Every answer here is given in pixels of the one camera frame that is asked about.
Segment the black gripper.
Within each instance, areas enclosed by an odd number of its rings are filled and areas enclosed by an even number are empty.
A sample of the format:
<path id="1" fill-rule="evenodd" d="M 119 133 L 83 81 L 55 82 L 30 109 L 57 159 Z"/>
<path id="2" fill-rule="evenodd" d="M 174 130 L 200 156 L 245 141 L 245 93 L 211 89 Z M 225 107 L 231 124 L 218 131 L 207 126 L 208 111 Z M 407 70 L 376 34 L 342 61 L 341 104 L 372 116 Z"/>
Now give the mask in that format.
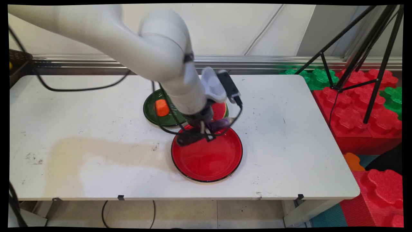
<path id="1" fill-rule="evenodd" d="M 200 128 L 200 133 L 205 134 L 206 141 L 210 142 L 215 140 L 217 136 L 211 129 L 206 128 L 205 125 L 212 121 L 213 115 L 212 107 L 205 106 L 200 112 L 195 114 L 184 114 L 184 118 L 193 128 Z"/>

